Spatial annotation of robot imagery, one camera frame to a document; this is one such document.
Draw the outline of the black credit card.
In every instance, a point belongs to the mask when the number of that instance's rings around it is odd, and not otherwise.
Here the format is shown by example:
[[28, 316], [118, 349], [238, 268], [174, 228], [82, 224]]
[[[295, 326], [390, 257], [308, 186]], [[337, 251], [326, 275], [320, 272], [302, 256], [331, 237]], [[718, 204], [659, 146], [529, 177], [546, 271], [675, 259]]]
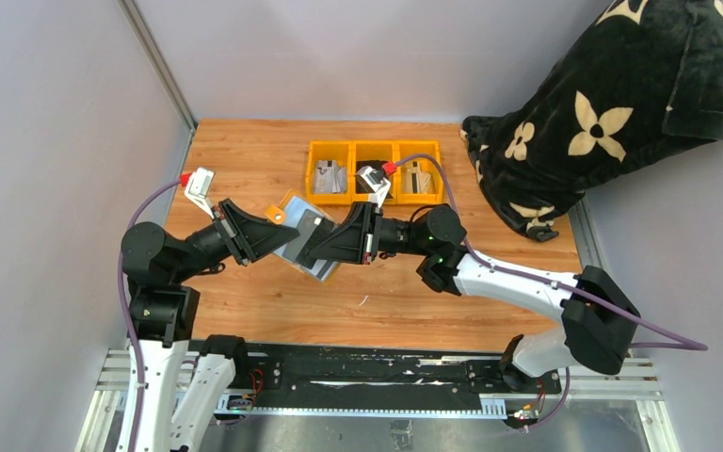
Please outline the black credit card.
[[295, 264], [312, 268], [317, 260], [308, 256], [309, 250], [322, 242], [335, 228], [336, 223], [331, 219], [306, 209], [297, 225], [299, 237], [287, 245], [284, 256]]

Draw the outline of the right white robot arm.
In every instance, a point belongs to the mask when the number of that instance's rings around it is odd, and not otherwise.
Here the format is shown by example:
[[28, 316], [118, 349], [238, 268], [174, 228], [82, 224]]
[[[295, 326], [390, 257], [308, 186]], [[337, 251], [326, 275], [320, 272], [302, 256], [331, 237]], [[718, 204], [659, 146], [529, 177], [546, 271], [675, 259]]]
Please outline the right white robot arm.
[[581, 365], [598, 374], [621, 371], [640, 313], [602, 268], [578, 274], [519, 266], [465, 244], [466, 229], [448, 204], [418, 209], [409, 220], [387, 218], [375, 204], [355, 202], [345, 220], [311, 242], [315, 260], [369, 265], [377, 258], [417, 255], [417, 273], [438, 293], [501, 300], [557, 322], [553, 330], [517, 335], [500, 360], [500, 380], [523, 393], [539, 376]]

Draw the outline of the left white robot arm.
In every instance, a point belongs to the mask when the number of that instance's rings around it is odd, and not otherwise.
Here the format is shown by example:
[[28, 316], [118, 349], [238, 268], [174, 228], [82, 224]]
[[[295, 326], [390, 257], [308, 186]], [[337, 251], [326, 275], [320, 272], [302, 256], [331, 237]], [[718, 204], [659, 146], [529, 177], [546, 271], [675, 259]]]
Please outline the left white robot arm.
[[249, 383], [258, 392], [263, 383], [263, 374], [250, 366], [245, 340], [217, 334], [201, 345], [194, 380], [184, 397], [177, 396], [200, 301], [186, 281], [222, 271], [229, 258], [254, 263], [299, 236], [230, 200], [214, 207], [213, 215], [210, 225], [185, 239], [141, 222], [121, 241], [120, 295], [132, 361], [119, 451], [196, 451], [225, 390]]

